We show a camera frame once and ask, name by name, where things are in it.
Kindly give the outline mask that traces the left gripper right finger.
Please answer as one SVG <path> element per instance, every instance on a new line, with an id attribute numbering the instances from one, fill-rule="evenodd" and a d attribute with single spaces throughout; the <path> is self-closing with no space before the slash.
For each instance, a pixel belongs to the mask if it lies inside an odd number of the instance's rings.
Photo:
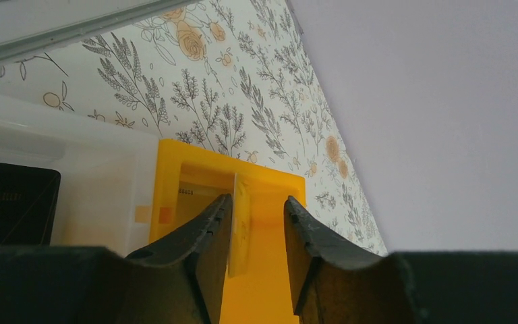
<path id="1" fill-rule="evenodd" d="M 518 323 L 518 252 L 379 256 L 284 204 L 293 313 L 301 323 Z"/>

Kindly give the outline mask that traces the gold credit card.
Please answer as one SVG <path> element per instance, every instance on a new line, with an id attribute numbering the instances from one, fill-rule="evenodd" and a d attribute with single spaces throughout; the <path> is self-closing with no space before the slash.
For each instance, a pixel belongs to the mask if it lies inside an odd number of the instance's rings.
<path id="1" fill-rule="evenodd" d="M 198 216 L 210 203 L 222 194 L 233 194 L 233 187 L 225 188 L 180 182 L 178 188 L 176 220 L 183 225 Z"/>
<path id="2" fill-rule="evenodd" d="M 230 278 L 243 275 L 246 272 L 250 245 L 250 218 L 251 196 L 249 184 L 242 175 L 236 174 L 228 260 L 228 276 Z"/>

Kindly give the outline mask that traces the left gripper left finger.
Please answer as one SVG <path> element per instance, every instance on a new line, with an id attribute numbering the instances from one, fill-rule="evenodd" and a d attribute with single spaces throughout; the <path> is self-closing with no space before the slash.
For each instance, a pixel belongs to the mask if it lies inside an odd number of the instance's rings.
<path id="1" fill-rule="evenodd" d="M 161 239 L 0 247 L 0 323 L 218 323 L 233 199 L 222 194 Z"/>

